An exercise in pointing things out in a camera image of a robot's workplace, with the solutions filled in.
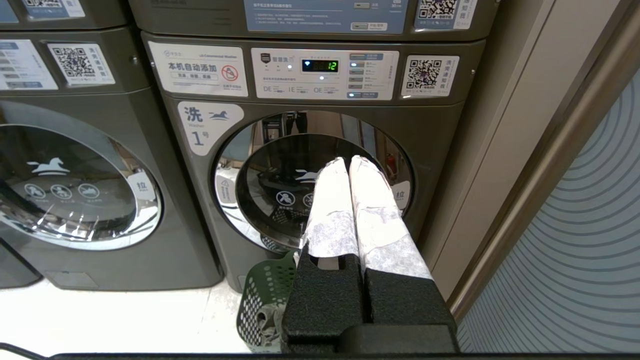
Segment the button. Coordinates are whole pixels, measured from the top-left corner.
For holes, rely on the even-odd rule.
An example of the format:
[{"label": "button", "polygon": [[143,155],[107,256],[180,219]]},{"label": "button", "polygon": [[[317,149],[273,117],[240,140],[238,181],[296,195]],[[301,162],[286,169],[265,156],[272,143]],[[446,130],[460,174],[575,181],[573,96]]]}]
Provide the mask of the button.
[{"label": "button", "polygon": [[369,24],[366,22],[354,22],[351,24],[351,30],[367,30],[369,29]]}]

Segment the qr code sticker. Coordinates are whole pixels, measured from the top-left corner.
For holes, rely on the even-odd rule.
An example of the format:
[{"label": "qr code sticker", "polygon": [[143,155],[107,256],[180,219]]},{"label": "qr code sticker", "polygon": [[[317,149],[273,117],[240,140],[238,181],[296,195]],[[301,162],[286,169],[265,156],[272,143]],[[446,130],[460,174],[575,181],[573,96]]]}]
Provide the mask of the qr code sticker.
[{"label": "qr code sticker", "polygon": [[61,8],[61,0],[24,0],[30,8]]},{"label": "qr code sticker", "polygon": [[433,89],[438,83],[442,60],[411,60],[407,89]]},{"label": "qr code sticker", "polygon": [[83,48],[54,47],[52,50],[60,69],[67,77],[95,78],[95,70]]},{"label": "qr code sticker", "polygon": [[49,44],[69,85],[115,84],[97,44]]},{"label": "qr code sticker", "polygon": [[456,15],[458,0],[420,0],[418,18],[451,20]]},{"label": "qr code sticker", "polygon": [[460,57],[409,55],[401,91],[403,97],[449,96]]}]

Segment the stacked dryer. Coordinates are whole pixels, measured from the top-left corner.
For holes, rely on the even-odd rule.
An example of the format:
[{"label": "stacked dryer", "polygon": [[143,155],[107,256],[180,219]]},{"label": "stacked dryer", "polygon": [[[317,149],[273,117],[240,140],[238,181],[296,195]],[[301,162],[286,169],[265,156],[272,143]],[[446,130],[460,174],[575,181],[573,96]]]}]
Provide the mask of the stacked dryer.
[{"label": "stacked dryer", "polygon": [[336,156],[375,161],[418,237],[496,1],[130,4],[234,289],[298,247]]},{"label": "stacked dryer", "polygon": [[60,288],[221,280],[127,3],[0,8],[0,237]]}]

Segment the warning label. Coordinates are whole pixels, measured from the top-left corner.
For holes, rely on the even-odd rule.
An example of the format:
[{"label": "warning label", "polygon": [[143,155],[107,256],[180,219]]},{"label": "warning label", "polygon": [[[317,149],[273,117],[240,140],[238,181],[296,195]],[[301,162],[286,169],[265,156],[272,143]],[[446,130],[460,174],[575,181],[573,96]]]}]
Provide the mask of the warning label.
[{"label": "warning label", "polygon": [[149,42],[162,87],[169,92],[247,97],[240,47]]}]

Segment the curved line pattern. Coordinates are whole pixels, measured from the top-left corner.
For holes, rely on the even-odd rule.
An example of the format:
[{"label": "curved line pattern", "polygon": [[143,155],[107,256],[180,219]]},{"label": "curved line pattern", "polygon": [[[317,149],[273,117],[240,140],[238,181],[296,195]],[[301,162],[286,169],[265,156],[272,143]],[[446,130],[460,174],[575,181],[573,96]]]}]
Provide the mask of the curved line pattern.
[{"label": "curved line pattern", "polygon": [[464,352],[640,352],[640,71],[460,323]]}]

